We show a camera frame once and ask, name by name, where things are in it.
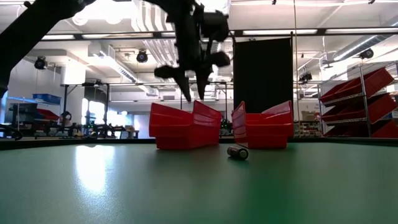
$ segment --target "green table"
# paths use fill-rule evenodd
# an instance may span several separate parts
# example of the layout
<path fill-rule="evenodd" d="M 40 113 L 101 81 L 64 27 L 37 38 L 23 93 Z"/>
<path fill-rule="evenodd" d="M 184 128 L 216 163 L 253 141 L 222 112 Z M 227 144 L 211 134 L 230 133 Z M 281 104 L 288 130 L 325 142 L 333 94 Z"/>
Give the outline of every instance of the green table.
<path fill-rule="evenodd" d="M 398 149 L 295 143 L 0 152 L 0 223 L 398 223 Z"/>

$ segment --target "equipment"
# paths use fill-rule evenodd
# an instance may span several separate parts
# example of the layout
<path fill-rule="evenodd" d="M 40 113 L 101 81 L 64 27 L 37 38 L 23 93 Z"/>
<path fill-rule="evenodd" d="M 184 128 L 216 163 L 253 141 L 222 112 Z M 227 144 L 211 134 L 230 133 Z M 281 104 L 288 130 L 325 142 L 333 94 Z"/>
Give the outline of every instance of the equipment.
<path fill-rule="evenodd" d="M 36 0 L 25 2 L 28 8 L 5 31 L 0 34 L 0 51 L 7 57 L 0 65 L 0 97 L 7 91 L 10 73 L 19 61 L 42 40 L 52 27 L 62 19 L 68 19 L 93 3 L 95 0 Z M 176 46 L 179 67 L 160 67 L 155 76 L 174 78 L 188 101 L 191 100 L 188 79 L 185 71 L 196 72 L 198 92 L 204 99 L 207 79 L 212 65 L 227 66 L 230 59 L 224 52 L 211 54 L 212 42 L 224 41 L 229 34 L 228 16 L 220 11 L 204 12 L 204 6 L 195 0 L 146 0 L 162 8 L 169 16 L 167 20 L 175 25 Z M 206 50 L 201 48 L 200 36 L 209 38 Z"/>
<path fill-rule="evenodd" d="M 137 54 L 137 61 L 139 63 L 145 63 L 148 61 L 148 55 L 147 55 L 147 50 L 141 49 L 139 53 Z"/>

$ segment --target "stacked red bins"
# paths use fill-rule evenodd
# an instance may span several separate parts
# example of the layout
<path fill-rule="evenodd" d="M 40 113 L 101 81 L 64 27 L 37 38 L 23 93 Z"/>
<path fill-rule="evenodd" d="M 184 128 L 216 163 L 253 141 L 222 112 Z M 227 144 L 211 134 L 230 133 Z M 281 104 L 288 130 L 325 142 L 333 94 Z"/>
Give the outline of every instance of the stacked red bins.
<path fill-rule="evenodd" d="M 235 142 L 250 149 L 286 148 L 292 137 L 292 102 L 287 101 L 261 114 L 248 114 L 242 102 L 232 113 Z"/>
<path fill-rule="evenodd" d="M 217 145 L 220 125 L 221 113 L 199 101 L 192 113 L 153 103 L 149 136 L 156 138 L 158 149 L 193 149 Z"/>

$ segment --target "black panel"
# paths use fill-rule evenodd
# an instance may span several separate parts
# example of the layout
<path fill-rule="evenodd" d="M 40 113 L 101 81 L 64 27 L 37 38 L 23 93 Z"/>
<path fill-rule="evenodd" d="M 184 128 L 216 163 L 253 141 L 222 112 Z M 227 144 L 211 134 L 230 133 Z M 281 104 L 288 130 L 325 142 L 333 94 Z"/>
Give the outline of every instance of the black panel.
<path fill-rule="evenodd" d="M 85 87 L 85 98 L 88 101 L 95 101 L 106 104 L 106 93 L 99 88 L 90 86 Z"/>
<path fill-rule="evenodd" d="M 238 42 L 234 56 L 234 107 L 261 113 L 293 101 L 291 39 Z"/>

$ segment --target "cylindrical battery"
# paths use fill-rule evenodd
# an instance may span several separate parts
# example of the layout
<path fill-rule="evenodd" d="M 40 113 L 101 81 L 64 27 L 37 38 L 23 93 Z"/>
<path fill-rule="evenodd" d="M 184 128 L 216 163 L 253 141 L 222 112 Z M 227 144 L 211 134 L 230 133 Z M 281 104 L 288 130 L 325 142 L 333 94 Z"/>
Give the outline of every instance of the cylindrical battery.
<path fill-rule="evenodd" d="M 246 149 L 239 149 L 236 147 L 228 147 L 227 151 L 229 156 L 231 156 L 231 158 L 233 159 L 237 159 L 237 160 L 245 160 L 249 157 L 249 152 Z"/>

